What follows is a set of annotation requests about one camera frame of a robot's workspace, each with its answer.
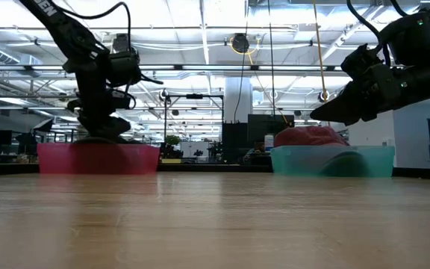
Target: desk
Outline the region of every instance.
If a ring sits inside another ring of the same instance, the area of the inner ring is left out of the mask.
[[[430,268],[430,180],[0,176],[0,268]]]

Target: ceiling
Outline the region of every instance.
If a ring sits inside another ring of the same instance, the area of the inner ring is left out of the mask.
[[[83,15],[104,12],[117,3],[116,0],[54,0],[54,2]],[[317,1],[319,3],[317,6],[319,40],[311,0],[272,0],[271,17],[268,14],[266,0],[137,0],[127,1],[127,5],[131,11],[131,38],[140,53],[141,65],[241,65],[243,56],[236,54],[229,46],[229,42],[227,46],[225,42],[229,41],[234,34],[246,31],[251,43],[250,50],[253,53],[250,57],[245,57],[244,65],[251,63],[270,65],[273,61],[275,65],[318,67],[320,64],[318,44],[323,63],[339,66],[357,46],[364,43],[374,45],[377,42],[376,37],[349,12],[345,2]],[[385,1],[353,2],[358,12],[377,29],[381,30],[387,23],[399,18],[391,6],[383,5]],[[430,1],[402,0],[399,2],[408,13],[430,5]],[[127,31],[127,15],[122,8],[101,19],[80,21],[98,40],[108,46],[116,34]],[[39,64],[42,65],[60,66],[66,61],[44,26],[16,0],[0,0],[0,49],[17,58],[21,55],[32,55],[39,59]],[[164,86],[145,82],[132,86],[130,91],[137,97],[139,110],[120,111],[118,114],[133,122],[135,126],[142,123],[143,126],[137,127],[135,131],[140,134],[145,132],[148,135],[153,135],[154,132],[150,130],[158,129],[161,124],[158,114],[162,111],[143,111],[142,108],[161,105],[158,94],[162,89],[166,88],[172,94],[223,94],[225,78],[240,75],[238,72],[211,71],[146,71],[146,74],[155,75],[164,82]],[[268,96],[271,95],[268,92],[272,90],[271,73],[246,72],[245,75],[251,77],[255,91],[267,92],[258,107],[270,108],[271,102]],[[7,85],[0,87],[0,94],[3,92],[10,96],[33,93],[31,90],[34,91],[34,89],[39,89],[35,95],[57,96],[61,93],[73,95],[77,88],[73,76],[60,71],[48,71],[39,78],[22,76],[16,71],[0,71],[1,80],[4,80]],[[348,81],[349,78],[340,72],[325,77],[326,88],[332,93],[342,88]],[[280,107],[312,108],[319,105],[317,94],[323,90],[322,79],[319,71],[293,72],[293,74],[277,72],[275,90],[277,91],[275,103]],[[63,107],[66,104],[65,101],[58,99],[41,98],[29,99],[29,102],[46,107]],[[204,121],[221,119],[221,111],[209,99],[196,102],[181,100],[177,105],[213,108],[197,112],[181,111],[179,116],[174,117],[177,119],[204,119]],[[68,115],[65,111],[51,113],[75,116]],[[256,113],[265,113],[265,111],[258,110]],[[178,123],[181,122],[174,121],[172,131],[188,134],[186,130],[175,126]],[[218,137],[218,126],[209,126],[205,122],[203,124],[193,126],[193,135]]]

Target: metal frame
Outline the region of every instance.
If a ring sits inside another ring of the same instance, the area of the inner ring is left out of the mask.
[[[180,99],[180,98],[187,98],[189,99],[189,96],[191,96],[192,94],[187,94],[187,95],[167,95],[165,96],[165,99],[163,100],[163,113],[164,113],[164,117],[163,117],[163,141],[166,142],[166,138],[167,138],[167,111],[170,110],[172,108],[172,106]],[[216,108],[214,109],[220,109],[222,111],[222,122],[223,119],[225,118],[225,98],[223,95],[210,95],[210,94],[199,94],[197,96],[201,96],[202,98],[209,98],[215,105]],[[168,98],[173,97],[175,98],[174,101],[172,101],[172,104],[170,104],[170,106],[167,106],[167,100]],[[220,107],[215,101],[215,98],[220,98],[222,100],[222,107]]]

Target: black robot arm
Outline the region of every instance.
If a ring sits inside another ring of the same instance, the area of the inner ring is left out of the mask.
[[[337,98],[315,109],[313,119],[351,125],[430,99],[430,10],[402,16],[375,33],[376,49],[368,49],[366,44],[345,59],[341,68],[352,81]],[[399,67],[390,68],[377,57],[382,47],[385,61],[390,61],[387,46]]]
[[[52,0],[20,2],[44,24],[67,57],[64,70],[75,73],[79,99],[71,101],[68,108],[72,111],[80,108],[78,120],[91,136],[120,142],[119,135],[130,130],[131,125],[111,114],[119,108],[129,109],[131,100],[135,101],[128,94],[129,85],[141,80],[152,81],[140,71],[139,55],[131,48],[130,36],[126,51],[111,54],[87,28],[66,15],[69,11],[58,7]],[[111,11],[121,5],[127,8],[124,3],[119,3]],[[125,92],[114,90],[123,85],[127,85]]]

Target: red plastic bin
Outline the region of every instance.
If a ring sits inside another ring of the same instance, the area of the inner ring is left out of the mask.
[[[147,145],[37,145],[42,174],[143,175],[157,171],[159,149]]]

